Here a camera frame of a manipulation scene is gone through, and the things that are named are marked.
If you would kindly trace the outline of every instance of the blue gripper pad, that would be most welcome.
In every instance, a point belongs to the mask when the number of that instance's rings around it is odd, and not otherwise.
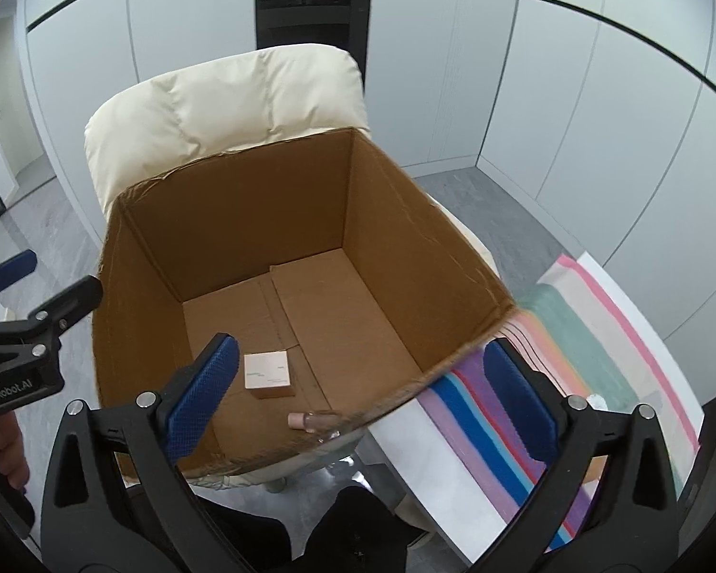
[[[166,419],[162,446],[173,465],[196,449],[238,369],[239,344],[233,336],[226,336],[200,366]]]
[[[37,255],[32,250],[19,252],[0,263],[0,292],[27,277],[37,268]]]
[[[483,369],[527,453],[536,461],[550,464],[558,454],[557,423],[515,362],[495,340],[485,346]]]

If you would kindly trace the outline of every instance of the black pants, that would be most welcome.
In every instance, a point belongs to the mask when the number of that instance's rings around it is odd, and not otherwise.
[[[143,535],[176,556],[140,485],[128,493]],[[260,573],[402,573],[406,548],[421,533],[366,489],[347,487],[318,522],[305,553],[293,562],[289,535],[280,521],[200,500],[229,542]]]

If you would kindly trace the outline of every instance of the finger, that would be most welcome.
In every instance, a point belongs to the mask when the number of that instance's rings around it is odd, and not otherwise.
[[[23,442],[21,442],[20,438],[6,449],[0,450],[0,473],[4,476],[8,476],[8,474],[20,469],[23,463]]]
[[[13,470],[10,474],[8,474],[8,483],[13,489],[20,490],[23,489],[29,482],[29,476],[29,465],[27,464],[27,460],[24,459],[20,468]]]
[[[0,450],[21,438],[21,429],[13,412],[0,415]]]

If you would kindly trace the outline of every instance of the gray floor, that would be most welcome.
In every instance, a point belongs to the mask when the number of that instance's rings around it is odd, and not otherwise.
[[[491,250],[506,286],[518,297],[556,260],[562,248],[517,202],[481,171],[470,168],[417,179],[419,184],[460,218]],[[31,248],[36,273],[0,294],[0,302],[20,318],[68,284],[95,274],[98,252],[53,179],[20,200],[0,219],[0,261]],[[63,336],[61,364],[66,388],[61,394],[20,409],[32,478],[28,497],[40,513],[42,488],[55,431],[66,404],[84,398],[97,406],[89,318]],[[387,505],[399,501],[401,489],[381,466],[342,464],[292,480],[284,493],[263,488],[210,492],[222,503],[279,518],[292,536],[295,554],[334,501],[340,488],[365,480]],[[34,534],[38,535],[35,526]],[[439,537],[410,552],[414,573],[457,573],[464,565]]]
[[[564,252],[546,228],[478,168],[441,172],[416,181],[483,241],[516,298]]]
[[[19,203],[33,191],[53,179],[55,179],[53,166],[50,165],[48,156],[43,153],[16,175],[18,189],[13,194],[8,206],[10,207]]]

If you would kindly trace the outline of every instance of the cardboard box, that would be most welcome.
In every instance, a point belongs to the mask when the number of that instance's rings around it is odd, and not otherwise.
[[[159,390],[218,331],[285,350],[295,395],[231,385],[189,477],[242,474],[409,400],[512,314],[506,288],[445,215],[355,129],[211,156],[130,187],[101,255],[93,317],[103,406]]]

